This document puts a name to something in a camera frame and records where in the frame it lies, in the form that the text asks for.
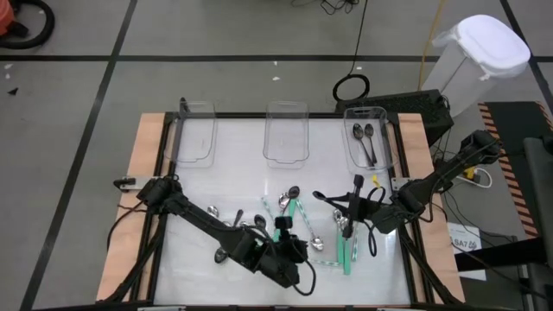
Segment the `black perforated computer case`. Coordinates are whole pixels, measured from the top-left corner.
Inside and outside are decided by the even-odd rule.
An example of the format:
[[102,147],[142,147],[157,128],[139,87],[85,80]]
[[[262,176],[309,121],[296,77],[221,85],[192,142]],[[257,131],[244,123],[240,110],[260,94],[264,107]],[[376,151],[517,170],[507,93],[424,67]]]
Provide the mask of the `black perforated computer case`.
[[388,115],[420,114],[429,146],[437,142],[454,125],[448,99],[437,89],[340,101],[334,111],[343,112],[349,108],[373,106],[385,109]]

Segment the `black hazard striped platform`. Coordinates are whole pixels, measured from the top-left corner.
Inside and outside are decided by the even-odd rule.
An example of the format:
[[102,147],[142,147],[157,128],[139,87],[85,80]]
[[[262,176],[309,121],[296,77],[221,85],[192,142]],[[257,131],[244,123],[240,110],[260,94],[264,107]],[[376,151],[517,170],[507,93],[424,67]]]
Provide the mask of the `black hazard striped platform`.
[[553,134],[553,121],[538,101],[485,102],[479,103],[478,109],[486,130],[503,143],[504,155],[499,158],[499,166],[524,234],[527,238],[536,238],[541,226],[523,141],[527,137]]

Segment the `orange vacuum cleaner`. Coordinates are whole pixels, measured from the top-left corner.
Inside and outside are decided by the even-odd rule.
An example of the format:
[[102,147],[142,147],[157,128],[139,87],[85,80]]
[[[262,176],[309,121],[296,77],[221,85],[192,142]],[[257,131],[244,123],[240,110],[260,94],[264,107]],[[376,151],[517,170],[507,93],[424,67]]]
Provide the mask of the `orange vacuum cleaner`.
[[11,33],[16,25],[15,0],[0,0],[0,36]]

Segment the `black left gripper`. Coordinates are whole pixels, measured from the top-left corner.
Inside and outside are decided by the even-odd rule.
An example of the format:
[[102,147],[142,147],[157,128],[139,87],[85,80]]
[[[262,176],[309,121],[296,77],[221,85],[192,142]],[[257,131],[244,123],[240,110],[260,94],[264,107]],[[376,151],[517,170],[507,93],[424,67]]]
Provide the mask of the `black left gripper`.
[[274,243],[254,232],[239,241],[239,264],[251,273],[260,272],[283,288],[298,285],[298,264],[307,261],[307,242],[291,235]]

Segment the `white lidded trash bin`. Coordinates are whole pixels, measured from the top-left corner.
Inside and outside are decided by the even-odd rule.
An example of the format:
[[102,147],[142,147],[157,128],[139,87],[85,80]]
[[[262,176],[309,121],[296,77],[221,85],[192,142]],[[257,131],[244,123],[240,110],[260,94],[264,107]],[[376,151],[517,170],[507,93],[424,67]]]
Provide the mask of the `white lidded trash bin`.
[[432,46],[443,51],[422,89],[446,98],[457,117],[497,84],[518,77],[531,51],[506,24],[488,15],[467,17],[437,35]]

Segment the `black floor beam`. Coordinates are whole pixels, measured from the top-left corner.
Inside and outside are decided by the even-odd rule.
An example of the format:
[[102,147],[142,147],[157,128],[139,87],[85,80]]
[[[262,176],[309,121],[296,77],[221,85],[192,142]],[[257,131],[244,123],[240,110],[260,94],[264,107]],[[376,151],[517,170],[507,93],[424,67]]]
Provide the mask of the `black floor beam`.
[[517,266],[527,263],[548,263],[541,251],[482,249],[456,254],[458,271],[487,270],[504,266]]

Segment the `white paper label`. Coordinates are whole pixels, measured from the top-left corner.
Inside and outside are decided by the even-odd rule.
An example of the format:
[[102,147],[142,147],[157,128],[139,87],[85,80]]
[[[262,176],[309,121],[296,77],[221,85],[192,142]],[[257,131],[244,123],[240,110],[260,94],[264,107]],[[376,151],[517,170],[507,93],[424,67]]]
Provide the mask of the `white paper label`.
[[[448,232],[451,242],[454,245],[454,254],[459,254],[461,251],[477,251],[482,248],[480,232],[475,227],[465,227],[456,223],[448,223]],[[486,280],[486,272],[484,270],[459,272],[459,275],[467,279],[478,281]]]

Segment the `black aluminium table frame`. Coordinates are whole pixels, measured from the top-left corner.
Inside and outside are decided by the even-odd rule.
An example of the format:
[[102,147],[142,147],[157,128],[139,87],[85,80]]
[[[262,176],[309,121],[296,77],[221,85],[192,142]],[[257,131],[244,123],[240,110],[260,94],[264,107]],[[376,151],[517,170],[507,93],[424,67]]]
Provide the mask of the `black aluminium table frame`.
[[299,187],[298,207],[290,211],[292,231],[301,239],[319,234],[325,246],[310,251],[299,265],[301,281],[284,288],[263,274],[233,261],[217,264],[215,239],[185,219],[170,215],[153,301],[157,305],[192,306],[405,306],[407,277],[395,232],[378,234],[378,254],[367,248],[366,229],[351,239],[357,260],[349,274],[335,265],[339,235],[332,207],[314,191],[338,195],[353,189],[353,166],[375,153],[384,166],[388,140],[373,118],[372,139],[358,143],[351,123],[341,117],[309,118],[276,112],[266,117],[189,118],[184,126],[175,172],[184,194],[197,206],[216,206],[221,220],[242,210],[244,221],[278,214],[278,196]]

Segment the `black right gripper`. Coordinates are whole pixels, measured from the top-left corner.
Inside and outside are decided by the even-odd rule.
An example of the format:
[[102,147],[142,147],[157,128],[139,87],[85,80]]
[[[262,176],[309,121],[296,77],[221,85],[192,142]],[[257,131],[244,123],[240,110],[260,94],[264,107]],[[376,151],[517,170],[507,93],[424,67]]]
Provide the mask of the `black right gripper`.
[[325,197],[324,200],[328,204],[349,203],[345,216],[347,218],[346,226],[343,229],[343,237],[350,238],[353,235],[353,223],[364,222],[366,219],[371,219],[372,215],[380,209],[380,203],[371,200],[371,196],[375,194],[379,188],[375,187],[366,196],[360,195],[361,187],[355,186],[352,193],[336,196]]

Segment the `clear plastic bin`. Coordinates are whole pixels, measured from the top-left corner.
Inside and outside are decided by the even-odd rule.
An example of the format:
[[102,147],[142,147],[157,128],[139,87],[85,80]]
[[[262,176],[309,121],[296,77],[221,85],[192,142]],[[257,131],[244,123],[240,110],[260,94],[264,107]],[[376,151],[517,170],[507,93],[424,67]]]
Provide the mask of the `clear plastic bin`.
[[187,101],[179,104],[179,133],[176,163],[181,168],[208,168],[213,164],[217,119],[211,102]]
[[[374,150],[378,162],[369,167],[361,144],[353,137],[353,125],[360,124],[364,129],[371,124],[374,129],[372,137]],[[342,136],[346,151],[347,166],[351,173],[356,175],[372,175],[390,168],[396,161],[396,155],[391,151],[387,130],[387,113],[381,107],[349,108],[343,112]],[[368,137],[363,138],[369,155],[372,149]]]
[[308,105],[277,101],[266,107],[263,156],[270,168],[300,169],[309,157]]

